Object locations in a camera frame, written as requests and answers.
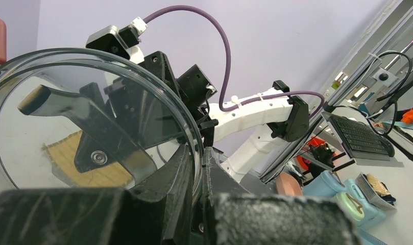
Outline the glass lid with red clip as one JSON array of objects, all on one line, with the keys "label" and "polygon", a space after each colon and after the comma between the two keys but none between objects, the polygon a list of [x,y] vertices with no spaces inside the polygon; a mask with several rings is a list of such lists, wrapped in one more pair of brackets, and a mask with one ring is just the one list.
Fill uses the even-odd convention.
[{"label": "glass lid with red clip", "polygon": [[192,172],[200,131],[183,101],[144,67],[102,51],[55,48],[0,65],[0,192],[123,187]]}]

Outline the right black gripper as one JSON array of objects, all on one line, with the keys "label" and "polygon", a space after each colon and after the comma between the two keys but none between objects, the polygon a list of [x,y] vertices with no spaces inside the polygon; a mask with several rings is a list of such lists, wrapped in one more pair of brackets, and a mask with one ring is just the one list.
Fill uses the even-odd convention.
[{"label": "right black gripper", "polygon": [[117,162],[140,183],[158,169],[145,150],[184,139],[166,106],[129,82],[114,78],[104,88],[91,82],[79,89],[80,94],[39,85],[17,108],[24,115],[66,117],[82,130],[74,157],[78,172]]}]

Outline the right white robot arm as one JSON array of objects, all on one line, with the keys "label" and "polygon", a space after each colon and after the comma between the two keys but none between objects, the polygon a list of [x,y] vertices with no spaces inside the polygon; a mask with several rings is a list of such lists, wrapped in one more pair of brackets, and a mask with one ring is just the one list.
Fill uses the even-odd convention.
[{"label": "right white robot arm", "polygon": [[17,105],[30,118],[64,117],[81,129],[69,149],[61,148],[67,138],[45,147],[53,165],[78,186],[132,187],[166,165],[182,145],[198,163],[202,147],[255,128],[225,161],[227,172],[240,181],[275,146],[307,129],[308,106],[279,81],[242,101],[233,96],[221,110],[209,103],[216,88],[197,65],[175,78],[162,52],[133,61],[129,76],[103,62],[83,65],[78,90],[39,84]]}]

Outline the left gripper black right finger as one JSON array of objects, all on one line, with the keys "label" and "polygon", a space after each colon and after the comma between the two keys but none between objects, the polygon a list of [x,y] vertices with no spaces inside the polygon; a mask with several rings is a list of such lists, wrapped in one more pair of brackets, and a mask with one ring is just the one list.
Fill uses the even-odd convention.
[{"label": "left gripper black right finger", "polygon": [[203,154],[205,244],[361,244],[350,216],[326,198],[253,194]]}]

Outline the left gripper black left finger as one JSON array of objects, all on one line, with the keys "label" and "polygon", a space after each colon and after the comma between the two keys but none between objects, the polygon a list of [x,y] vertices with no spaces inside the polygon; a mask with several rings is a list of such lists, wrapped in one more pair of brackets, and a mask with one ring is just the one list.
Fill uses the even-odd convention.
[{"label": "left gripper black left finger", "polygon": [[187,146],[130,189],[0,193],[0,244],[189,244],[193,165]]}]

